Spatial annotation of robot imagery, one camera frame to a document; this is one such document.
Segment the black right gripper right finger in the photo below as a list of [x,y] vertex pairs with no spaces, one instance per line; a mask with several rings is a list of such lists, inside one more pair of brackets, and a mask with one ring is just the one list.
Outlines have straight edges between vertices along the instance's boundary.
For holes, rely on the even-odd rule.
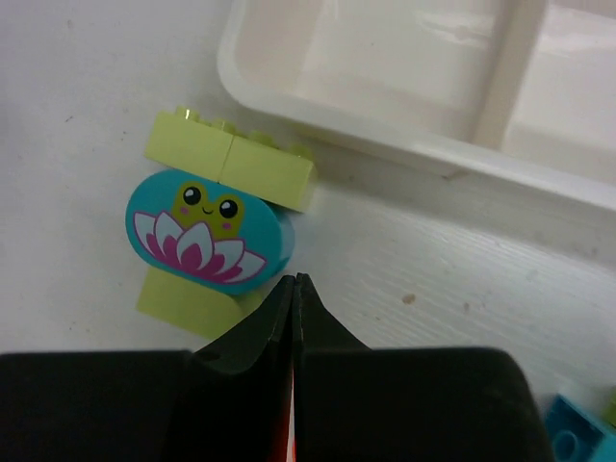
[[550,461],[516,361],[492,347],[372,349],[306,274],[292,303],[300,461]]

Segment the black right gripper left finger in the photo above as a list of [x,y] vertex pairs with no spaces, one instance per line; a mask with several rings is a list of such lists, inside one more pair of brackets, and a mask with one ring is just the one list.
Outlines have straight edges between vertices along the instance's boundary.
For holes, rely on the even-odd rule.
[[284,276],[197,350],[7,353],[5,461],[265,461],[289,396]]

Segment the lime green curved lego brick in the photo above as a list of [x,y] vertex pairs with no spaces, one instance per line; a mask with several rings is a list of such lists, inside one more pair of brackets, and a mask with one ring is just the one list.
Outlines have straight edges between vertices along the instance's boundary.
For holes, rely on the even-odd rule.
[[215,340],[249,316],[263,300],[259,291],[228,295],[149,268],[136,307],[159,321]]

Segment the teal frog lego brick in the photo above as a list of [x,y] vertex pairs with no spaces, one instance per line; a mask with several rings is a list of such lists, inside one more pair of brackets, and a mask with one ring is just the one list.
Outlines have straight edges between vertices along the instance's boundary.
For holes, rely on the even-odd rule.
[[159,171],[136,187],[125,227],[148,265],[228,295],[265,284],[295,248],[284,211],[177,169]]

